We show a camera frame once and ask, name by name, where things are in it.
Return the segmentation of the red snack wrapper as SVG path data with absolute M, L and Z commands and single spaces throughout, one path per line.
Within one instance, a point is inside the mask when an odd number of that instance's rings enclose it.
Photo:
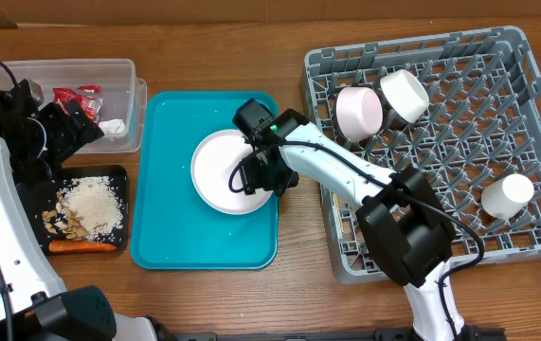
M 53 101 L 67 111 L 67 104 L 75 100 L 87 117 L 96 123 L 106 134 L 121 134 L 126 130 L 125 121 L 122 118 L 103 118 L 103 97 L 101 87 L 95 84 L 82 85 L 77 88 L 55 87 L 53 89 Z

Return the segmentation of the white round plate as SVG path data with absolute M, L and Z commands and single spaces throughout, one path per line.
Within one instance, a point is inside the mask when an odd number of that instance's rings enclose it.
M 243 215 L 261 208 L 271 197 L 270 191 L 257 189 L 253 194 L 235 193 L 228 179 L 237 164 L 252 147 L 244 135 L 228 129 L 208 135 L 197 146 L 190 163 L 192 183 L 199 196 L 214 209 L 231 215 Z

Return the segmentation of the white bowl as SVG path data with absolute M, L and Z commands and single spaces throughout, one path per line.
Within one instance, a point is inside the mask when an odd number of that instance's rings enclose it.
M 380 79 L 380 88 L 388 104 L 408 123 L 415 123 L 429 106 L 422 83 L 407 70 L 384 76 Z
M 381 101 L 368 87 L 342 89 L 336 99 L 335 114 L 342 134 L 354 142 L 377 134 L 383 125 Z

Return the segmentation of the orange carrot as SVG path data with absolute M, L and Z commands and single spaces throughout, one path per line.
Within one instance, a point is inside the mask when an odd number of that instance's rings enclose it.
M 107 252 L 115 249 L 116 247 L 109 243 L 73 240 L 53 241 L 48 247 L 49 252 L 52 254 Z

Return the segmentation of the white cup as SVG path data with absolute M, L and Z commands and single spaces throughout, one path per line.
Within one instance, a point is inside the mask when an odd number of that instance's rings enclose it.
M 525 175 L 513 173 L 481 193 L 481 206 L 490 216 L 508 220 L 525 207 L 533 195 L 532 181 Z

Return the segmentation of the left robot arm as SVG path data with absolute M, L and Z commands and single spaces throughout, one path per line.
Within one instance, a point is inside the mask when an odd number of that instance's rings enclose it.
M 33 81 L 0 88 L 0 340 L 172 340 L 151 316 L 113 311 L 96 286 L 69 291 L 45 257 L 17 185 L 50 180 L 103 135 L 80 104 L 43 103 Z

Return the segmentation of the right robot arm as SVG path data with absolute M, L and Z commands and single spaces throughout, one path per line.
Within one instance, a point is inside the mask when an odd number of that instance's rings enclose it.
M 232 119 L 252 148 L 229 177 L 233 192 L 259 190 L 281 196 L 301 174 L 346 201 L 373 263 L 401 285 L 421 340 L 470 340 L 450 285 L 452 242 L 464 225 L 447 214 L 419 170 L 395 171 L 364 160 L 324 135 L 305 115 L 288 109 L 279 116 L 254 99 Z

